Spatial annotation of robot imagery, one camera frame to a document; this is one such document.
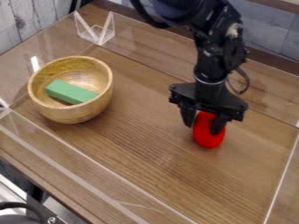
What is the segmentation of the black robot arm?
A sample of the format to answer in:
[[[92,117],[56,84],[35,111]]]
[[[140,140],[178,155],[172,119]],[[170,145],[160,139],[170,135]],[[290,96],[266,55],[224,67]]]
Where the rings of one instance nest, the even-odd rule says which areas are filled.
[[[239,98],[247,91],[230,84],[230,74],[240,72],[248,51],[243,40],[243,21],[239,11],[228,0],[154,0],[152,17],[142,0],[130,0],[144,21],[155,28],[184,26],[191,31],[198,60],[192,83],[170,86],[170,102],[182,111],[184,125],[195,124],[199,112],[215,117],[210,133],[219,134],[226,124],[240,121],[248,104]]]

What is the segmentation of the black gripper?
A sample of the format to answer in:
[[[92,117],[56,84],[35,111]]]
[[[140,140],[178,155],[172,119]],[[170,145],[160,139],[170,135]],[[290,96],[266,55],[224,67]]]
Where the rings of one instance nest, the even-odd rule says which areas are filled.
[[[196,80],[188,83],[174,83],[170,86],[170,103],[178,105],[187,127],[194,124],[196,111],[215,115],[210,125],[212,135],[223,131],[228,121],[242,122],[248,110],[248,104],[228,91],[226,81],[204,83]]]

